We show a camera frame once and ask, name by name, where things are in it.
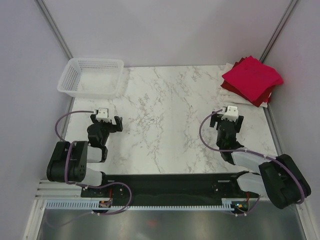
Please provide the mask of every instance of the white wall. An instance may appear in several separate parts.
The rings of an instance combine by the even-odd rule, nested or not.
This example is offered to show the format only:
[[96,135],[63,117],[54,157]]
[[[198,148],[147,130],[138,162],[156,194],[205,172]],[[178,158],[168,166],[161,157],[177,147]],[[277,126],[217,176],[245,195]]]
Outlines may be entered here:
[[309,197],[320,225],[320,1],[300,1],[266,64],[284,85],[270,104],[284,150],[309,182]]
[[19,240],[67,110],[67,58],[33,0],[3,1],[0,22],[0,238]]
[[126,67],[259,58],[290,0],[44,0],[74,57]]

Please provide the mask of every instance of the white cloth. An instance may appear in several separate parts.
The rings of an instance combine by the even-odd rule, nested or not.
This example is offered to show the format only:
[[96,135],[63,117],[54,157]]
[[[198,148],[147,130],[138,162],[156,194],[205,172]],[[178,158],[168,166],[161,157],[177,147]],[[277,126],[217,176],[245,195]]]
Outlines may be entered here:
[[[230,63],[227,63],[224,67],[223,70],[219,71],[218,73],[218,80],[220,85],[224,82],[224,78],[222,77],[223,74],[229,72],[234,66]],[[223,87],[220,86],[220,95],[222,95],[222,101],[225,103],[236,103],[236,104],[248,104],[248,105],[253,105],[251,102],[248,100],[244,99],[242,96],[239,96],[238,94],[229,91],[227,89],[224,89]],[[260,108],[267,108],[268,104],[266,102],[263,102],[260,105]]]

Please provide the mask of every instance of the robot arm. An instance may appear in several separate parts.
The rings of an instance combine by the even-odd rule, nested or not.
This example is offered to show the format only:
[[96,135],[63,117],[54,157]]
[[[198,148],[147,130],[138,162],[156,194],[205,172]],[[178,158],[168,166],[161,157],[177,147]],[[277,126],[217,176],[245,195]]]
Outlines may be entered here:
[[[245,149],[236,138],[243,120],[244,117],[239,116],[236,106],[228,106],[222,113],[211,117],[210,127],[213,128],[216,125],[218,131],[216,145],[220,150]],[[230,164],[243,166],[253,171],[239,172],[233,177],[242,191],[268,196],[270,201],[279,209],[283,209],[301,199],[301,193],[296,183],[275,162],[246,151],[222,151],[221,156]],[[292,172],[300,183],[304,195],[309,196],[311,188],[293,159],[287,154],[282,154],[277,156],[276,160]]]

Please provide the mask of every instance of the silver panel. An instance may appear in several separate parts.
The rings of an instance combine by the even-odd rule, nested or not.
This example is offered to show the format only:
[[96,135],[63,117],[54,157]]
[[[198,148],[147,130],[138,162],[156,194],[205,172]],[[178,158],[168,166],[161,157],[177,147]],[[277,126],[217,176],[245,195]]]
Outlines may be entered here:
[[[46,210],[51,224],[63,224],[83,210]],[[260,202],[248,216],[217,211],[126,211],[86,215],[53,229],[42,224],[38,240],[305,240],[295,206],[280,210]]]

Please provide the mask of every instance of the white plastic basket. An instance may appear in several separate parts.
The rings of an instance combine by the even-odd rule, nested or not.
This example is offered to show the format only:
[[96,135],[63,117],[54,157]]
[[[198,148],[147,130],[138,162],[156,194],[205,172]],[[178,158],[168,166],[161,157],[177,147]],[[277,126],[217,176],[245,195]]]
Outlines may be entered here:
[[124,62],[105,58],[72,58],[58,83],[58,91],[71,97],[113,99],[116,97]]

